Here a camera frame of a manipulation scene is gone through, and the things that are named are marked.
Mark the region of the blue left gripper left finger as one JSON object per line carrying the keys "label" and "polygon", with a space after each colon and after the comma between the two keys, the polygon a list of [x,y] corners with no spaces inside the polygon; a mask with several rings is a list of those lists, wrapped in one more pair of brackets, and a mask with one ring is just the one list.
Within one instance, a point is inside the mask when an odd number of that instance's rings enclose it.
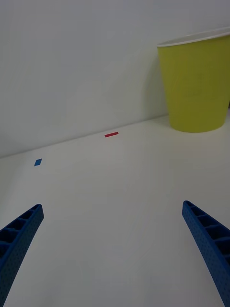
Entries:
{"label": "blue left gripper left finger", "polygon": [[0,231],[0,306],[4,306],[28,248],[44,219],[41,204],[33,206]]}

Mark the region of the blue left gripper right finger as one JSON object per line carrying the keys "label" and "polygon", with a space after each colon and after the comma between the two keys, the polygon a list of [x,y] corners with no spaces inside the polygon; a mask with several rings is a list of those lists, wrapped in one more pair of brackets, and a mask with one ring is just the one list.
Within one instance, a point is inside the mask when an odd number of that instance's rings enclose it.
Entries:
{"label": "blue left gripper right finger", "polygon": [[230,306],[230,230],[189,201],[182,216],[199,248],[224,306]]}

